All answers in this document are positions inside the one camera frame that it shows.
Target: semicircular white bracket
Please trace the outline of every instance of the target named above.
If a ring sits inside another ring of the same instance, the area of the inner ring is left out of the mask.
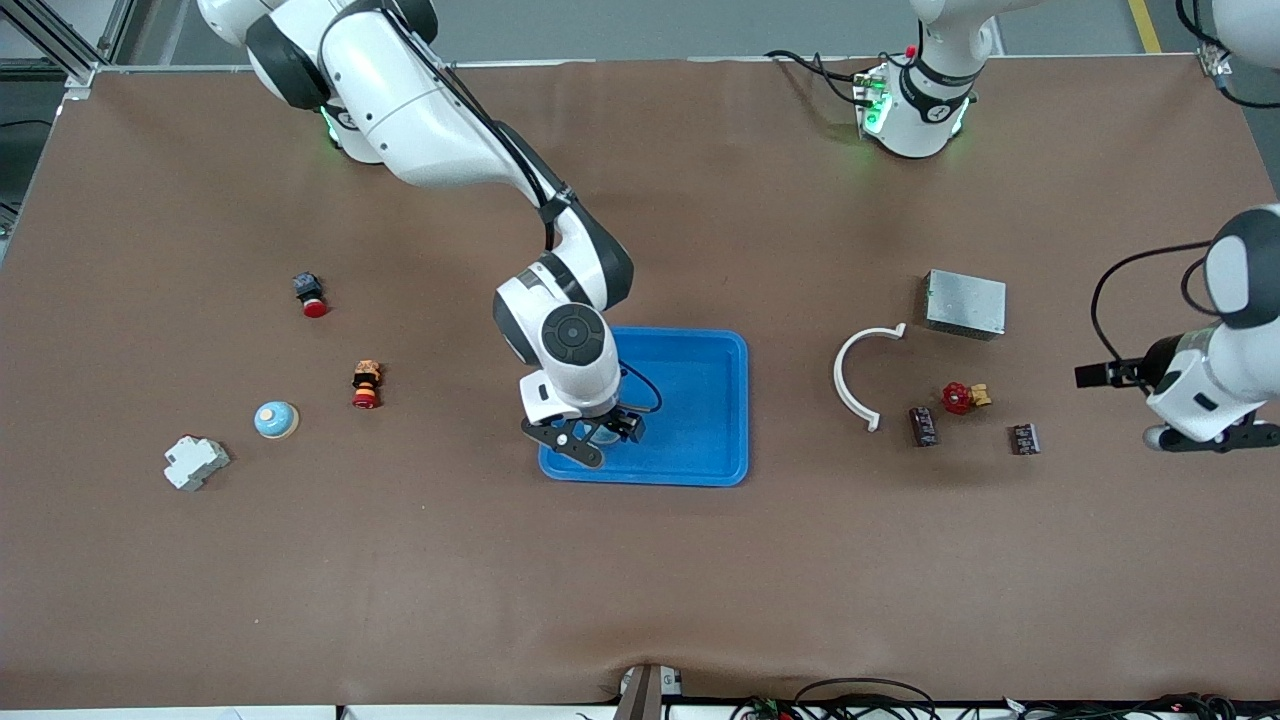
[[[854,337],[845,341],[845,345],[840,346],[840,352],[836,354],[836,365],[832,368],[831,375],[832,380],[836,383],[836,395],[840,396],[840,401],[845,404],[863,420],[867,420],[867,432],[874,433],[879,429],[879,413],[872,410],[870,407],[863,405],[854,397],[852,392],[849,392],[849,386],[845,383],[845,355],[849,354],[849,348],[858,343],[858,341],[867,337],[887,337],[890,340],[902,340],[906,333],[906,323],[899,323],[896,328],[867,328],[865,331],[856,333]]]

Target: wire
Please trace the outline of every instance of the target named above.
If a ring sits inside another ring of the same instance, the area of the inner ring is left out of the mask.
[[[1199,0],[1192,0],[1192,14],[1187,14],[1187,0],[1178,0],[1174,4],[1178,10],[1178,20],[1183,23],[1183,27],[1188,32],[1196,36],[1197,40],[1204,42],[1206,45],[1212,45],[1222,51],[1222,55],[1217,59],[1219,63],[1231,56],[1231,49],[1222,44],[1221,40],[1210,35],[1204,31],[1204,26],[1201,22],[1201,9]],[[1231,88],[1226,86],[1226,77],[1222,74],[1213,76],[1213,83],[1217,86],[1217,91],[1222,97],[1226,97],[1231,102],[1240,105],[1242,108],[1253,108],[1254,110],[1275,110],[1280,109],[1280,101],[1257,101],[1257,100],[1244,100],[1236,97]]]
[[[904,691],[915,693],[915,694],[920,696],[922,698],[924,698],[924,702],[928,703],[924,710],[929,714],[929,717],[932,720],[938,720],[938,706],[933,701],[933,698],[929,697],[929,693],[922,691],[920,688],[918,688],[915,685],[909,685],[909,684],[901,683],[899,680],[886,680],[883,678],[831,678],[829,680],[818,680],[817,683],[809,683],[808,685],[800,688],[800,691],[795,694],[795,697],[791,700],[791,702],[799,705],[800,703],[800,698],[804,697],[805,694],[808,694],[808,693],[810,693],[810,692],[813,692],[813,691],[815,691],[818,688],[824,688],[824,687],[828,687],[828,685],[888,685],[888,687],[893,687],[893,688],[901,688]],[[842,696],[838,700],[844,701],[844,700],[851,700],[854,697],[856,697],[856,696]],[[879,698],[879,700],[887,700],[890,702],[897,702],[900,707],[902,705],[918,706],[916,703],[904,703],[902,701],[895,701],[895,698],[891,698],[888,696],[868,696],[868,697],[870,697],[870,698]],[[881,710],[888,710],[888,706],[881,707]]]
[[[1235,102],[1236,105],[1240,105],[1242,108],[1253,108],[1254,110],[1275,110],[1276,108],[1280,108],[1280,101],[1258,102],[1257,100],[1242,100],[1236,97],[1235,94],[1233,94],[1231,90],[1225,85],[1219,86],[1217,91],[1222,94],[1222,97],[1226,97],[1228,100]]]
[[[480,124],[483,124],[485,129],[488,129],[489,133],[493,135],[493,137],[499,143],[502,143],[502,147],[507,151],[508,155],[511,155],[512,161],[515,161],[516,167],[520,168],[521,174],[525,176],[525,179],[529,182],[530,188],[534,191],[534,197],[538,200],[539,209],[544,208],[547,205],[547,192],[543,190],[543,183],[538,179],[538,176],[534,174],[534,169],[529,167],[529,160],[525,158],[522,152],[520,152],[520,150],[516,149],[511,138],[507,137],[507,133],[498,129],[498,126],[494,123],[493,117],[490,117],[489,111],[484,109],[484,105],[481,105],[480,101],[476,100],[476,96],[471,94],[471,88],[467,87],[467,83],[462,82],[462,78],[460,78],[457,73],[453,72],[453,68],[445,67],[444,74],[442,74],[440,70],[435,67],[435,63],[433,63],[430,58],[428,58],[426,54],[422,53],[422,50],[417,46],[417,44],[410,36],[410,32],[401,26],[401,19],[398,15],[396,15],[396,13],[393,13],[385,5],[380,6],[379,12],[383,14],[384,18],[387,18],[387,24],[389,24],[392,29],[396,31],[396,35],[399,36],[399,38],[404,42],[404,45],[407,45],[408,49],[417,56],[417,59],[421,60],[424,65],[426,65],[428,70],[430,70],[431,74],[435,76],[435,79],[440,81],[440,83],[445,88],[453,92],[453,96],[457,97],[460,104],[465,102],[467,105],[467,109],[471,110],[471,113],[476,117],[477,120],[480,120]],[[556,246],[556,229],[552,223],[543,223],[543,225],[547,231],[545,250],[549,252]]]
[[[827,87],[829,87],[831,91],[836,94],[836,97],[840,97],[841,100],[844,100],[845,102],[849,102],[850,105],[856,105],[858,108],[870,108],[872,106],[872,104],[870,104],[869,100],[859,100],[858,97],[854,97],[852,95],[845,95],[844,92],[840,91],[838,87],[836,87],[836,83],[832,82],[831,73],[827,72],[827,65],[822,64],[822,55],[820,54],[814,53],[813,54],[813,61],[818,64],[818,69],[822,72],[823,79],[827,81]]]
[[[1204,315],[1212,315],[1215,318],[1221,318],[1222,316],[1221,313],[1201,305],[1199,302],[1196,301],[1194,297],[1192,297],[1190,288],[1188,286],[1190,284],[1192,275],[1196,274],[1196,270],[1202,266],[1204,266],[1204,258],[1201,258],[1199,260],[1196,260],[1194,263],[1188,265],[1187,272],[1183,273],[1183,283],[1181,283],[1183,300],[1187,301],[1187,304],[1192,306],[1192,310],[1196,310],[1197,313]]]
[[[1146,260],[1147,258],[1155,258],[1157,255],[1169,255],[1170,252],[1185,252],[1188,250],[1199,250],[1203,247],[1208,247],[1211,243],[1212,241],[1204,241],[1204,242],[1192,242],[1188,245],[1171,245],[1169,247],[1157,247],[1155,250],[1146,250],[1143,252],[1137,252],[1134,255],[1125,258],[1124,260],[1120,260],[1115,265],[1107,268],[1107,272],[1102,273],[1102,277],[1098,279],[1098,284],[1093,288],[1093,300],[1089,301],[1089,319],[1093,322],[1093,332],[1097,333],[1098,340],[1102,341],[1102,347],[1107,348],[1107,352],[1111,354],[1112,359],[1115,359],[1117,363],[1123,360],[1123,357],[1120,357],[1120,352],[1117,352],[1115,346],[1111,345],[1111,341],[1107,340],[1107,334],[1102,332],[1102,323],[1098,322],[1098,300],[1102,297],[1102,288],[1107,284],[1107,281],[1111,279],[1111,275],[1116,274],[1116,272],[1124,268],[1125,265],[1130,263],[1137,263],[1138,260]],[[1143,395],[1147,393],[1146,387],[1143,386],[1138,387],[1142,389]]]
[[[13,127],[18,127],[18,126],[33,126],[33,124],[45,126],[46,128],[54,127],[54,123],[51,123],[49,120],[41,120],[38,118],[32,118],[29,120],[14,120],[12,123],[0,123],[0,128],[13,128]]]
[[[804,58],[801,58],[800,55],[796,55],[795,53],[792,53],[790,50],[771,50],[769,53],[765,53],[764,56],[765,58],[786,58],[788,60],[792,60],[795,64],[800,65],[801,68],[809,70],[813,74],[818,74],[818,76],[820,76],[820,74],[829,74],[832,79],[838,79],[840,82],[854,82],[854,76],[852,74],[845,76],[845,74],[832,73],[832,72],[823,73],[823,70],[819,69],[817,65],[810,64],[809,60],[805,60]]]
[[[896,65],[896,67],[899,67],[901,69],[906,69],[906,68],[910,68],[911,65],[914,65],[916,58],[920,56],[919,49],[920,49],[920,46],[924,45],[924,23],[923,22],[916,20],[916,31],[918,31],[918,40],[916,40],[916,46],[915,46],[916,47],[916,54],[910,60],[908,60],[906,63],[899,61],[892,55],[890,55],[888,53],[881,53],[881,54],[877,55],[877,58],[881,59],[881,60],[883,60],[883,61],[886,61],[886,63],[891,63],[891,64],[893,64],[893,65]],[[822,76],[823,79],[827,81],[827,87],[829,87],[831,91],[835,92],[836,96],[840,97],[841,100],[844,100],[845,102],[849,102],[850,105],[856,105],[859,108],[870,108],[872,106],[872,102],[868,101],[868,100],[861,100],[861,99],[854,97],[852,95],[845,95],[844,92],[841,92],[840,88],[836,87],[836,82],[854,82],[855,78],[859,74],[869,72],[873,68],[867,68],[865,70],[861,70],[861,72],[858,72],[858,73],[852,73],[852,74],[833,73],[833,72],[831,72],[831,70],[827,69],[826,64],[823,64],[823,61],[822,61],[822,54],[820,53],[814,53],[813,54],[813,61],[812,63],[809,60],[805,60],[800,55],[796,55],[795,53],[792,53],[790,50],[771,50],[771,51],[765,53],[764,56],[765,58],[787,58],[788,60],[792,60],[794,63],[796,63],[801,68],[809,70],[810,73]]]
[[[662,410],[662,392],[658,389],[658,386],[653,384],[653,380],[650,380],[649,378],[644,377],[644,373],[641,373],[640,370],[636,370],[635,368],[631,366],[630,363],[627,363],[626,360],[622,360],[621,357],[618,359],[618,365],[621,365],[622,369],[626,370],[627,373],[630,373],[630,374],[635,375],[636,378],[639,378],[640,382],[643,382],[644,384],[649,386],[649,389],[653,392],[653,397],[654,397],[653,407],[635,407],[634,405],[622,405],[621,402],[618,405],[622,405],[623,407],[626,407],[627,410],[631,410],[634,413],[644,413],[644,414],[657,413],[658,410]]]
[[[1201,24],[1199,20],[1199,0],[1193,0],[1192,3],[1192,9],[1196,13],[1194,22],[1192,22],[1192,18],[1187,15],[1187,0],[1178,0],[1174,4],[1174,8],[1178,10],[1178,20],[1181,22],[1183,27],[1187,28],[1188,32],[1194,35],[1197,40],[1199,40],[1201,42],[1207,42],[1210,45],[1213,45],[1215,47],[1221,47],[1222,50],[1226,50],[1226,46],[1222,45],[1221,40],[1204,32],[1204,27]]]

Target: yellow floor line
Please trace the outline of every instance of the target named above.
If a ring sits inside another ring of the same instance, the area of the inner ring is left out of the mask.
[[[1133,24],[1138,26],[1138,37],[1142,38],[1143,51],[1160,53],[1160,38],[1156,37],[1156,26],[1151,24],[1147,0],[1129,0],[1129,13],[1133,14]]]

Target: robotic arm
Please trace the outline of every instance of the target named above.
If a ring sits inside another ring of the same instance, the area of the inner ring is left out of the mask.
[[[1153,450],[1280,446],[1280,427],[1254,415],[1280,397],[1280,205],[1233,218],[1203,266],[1219,324],[1156,341],[1142,359],[1076,368],[1076,387],[1155,388],[1147,406],[1167,424],[1147,430]]]
[[[206,20],[230,27],[210,19],[215,5],[230,0],[201,0]],[[630,293],[631,258],[431,51],[435,32],[430,0],[288,0],[252,20],[244,42],[268,88],[296,108],[324,110],[352,158],[381,161],[417,187],[511,184],[554,228],[559,243],[552,247],[549,236],[547,251],[498,288],[493,318],[535,368],[520,382],[525,434],[598,468],[599,428],[622,441],[644,434],[640,413],[618,405],[617,346],[602,316]]]
[[[993,18],[1044,0],[910,0],[920,18],[911,58],[890,56],[855,78],[863,133],[904,158],[928,158],[960,132],[973,83],[995,47]]]

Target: plastic tray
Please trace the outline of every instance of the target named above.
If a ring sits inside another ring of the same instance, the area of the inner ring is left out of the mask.
[[[603,446],[604,465],[590,470],[539,448],[538,464],[557,480],[731,487],[748,471],[746,341],[730,331],[613,328],[618,356],[662,391],[662,410],[645,415],[639,443]],[[622,401],[653,405],[635,377],[622,379]]]

